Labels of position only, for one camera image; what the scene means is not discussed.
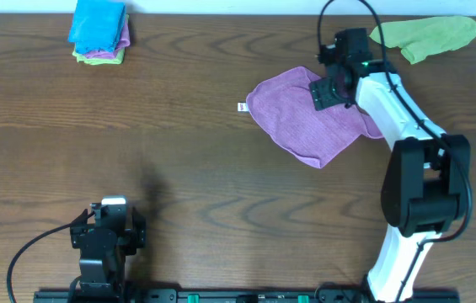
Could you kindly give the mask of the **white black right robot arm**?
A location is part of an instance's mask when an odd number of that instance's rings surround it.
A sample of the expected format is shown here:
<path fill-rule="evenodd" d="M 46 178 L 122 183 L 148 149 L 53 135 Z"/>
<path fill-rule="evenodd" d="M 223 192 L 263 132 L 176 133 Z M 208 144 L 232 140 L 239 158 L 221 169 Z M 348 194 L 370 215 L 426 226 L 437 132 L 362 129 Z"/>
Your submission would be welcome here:
<path fill-rule="evenodd" d="M 363 109 L 391 150 L 381 190 L 388 229 L 359 299 L 456 299 L 447 292 L 416 292 L 413 283 L 432 246 L 460 237 L 468 227 L 473 210 L 468 139 L 432 122 L 382 61 L 331 63 L 327 76 L 309 87 L 316 109 L 339 104 Z"/>

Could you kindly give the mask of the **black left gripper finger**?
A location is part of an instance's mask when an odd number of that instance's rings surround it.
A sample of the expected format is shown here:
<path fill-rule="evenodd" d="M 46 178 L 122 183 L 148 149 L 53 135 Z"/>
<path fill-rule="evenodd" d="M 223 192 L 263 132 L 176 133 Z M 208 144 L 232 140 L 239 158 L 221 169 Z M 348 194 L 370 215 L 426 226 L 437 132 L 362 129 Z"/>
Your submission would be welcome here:
<path fill-rule="evenodd" d="M 146 228 L 147 221 L 135 207 L 131 211 L 132 229 L 131 229 L 131 255 L 135 255 L 138 249 L 146 246 Z"/>
<path fill-rule="evenodd" d="M 77 235 L 83 233 L 83 230 L 88 224 L 88 219 L 94 215 L 93 211 L 85 209 L 77 218 L 75 218 L 70 225 L 70 235 Z"/>

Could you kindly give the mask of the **purple microfiber cloth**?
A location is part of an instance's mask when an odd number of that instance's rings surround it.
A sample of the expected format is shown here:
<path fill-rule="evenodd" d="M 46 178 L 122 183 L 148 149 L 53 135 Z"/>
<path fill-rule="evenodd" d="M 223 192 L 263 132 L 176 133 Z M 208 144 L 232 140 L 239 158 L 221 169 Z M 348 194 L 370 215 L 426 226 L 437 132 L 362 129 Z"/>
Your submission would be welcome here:
<path fill-rule="evenodd" d="M 272 141 L 310 167 L 322 168 L 360 136 L 381 139 L 372 118 L 355 106 L 317 111 L 309 84 L 320 76 L 294 67 L 256 86 L 245 103 Z"/>

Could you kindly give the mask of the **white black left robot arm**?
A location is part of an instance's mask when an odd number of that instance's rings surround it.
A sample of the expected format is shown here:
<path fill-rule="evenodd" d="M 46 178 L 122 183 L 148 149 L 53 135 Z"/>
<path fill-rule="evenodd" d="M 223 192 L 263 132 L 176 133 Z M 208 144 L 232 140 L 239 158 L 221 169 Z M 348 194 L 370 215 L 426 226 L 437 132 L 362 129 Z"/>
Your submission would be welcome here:
<path fill-rule="evenodd" d="M 104 198 L 72 222 L 72 247 L 80 251 L 80 275 L 68 302 L 122 302 L 126 296 L 125 262 L 146 246 L 146 219 L 129 209 L 123 197 Z"/>

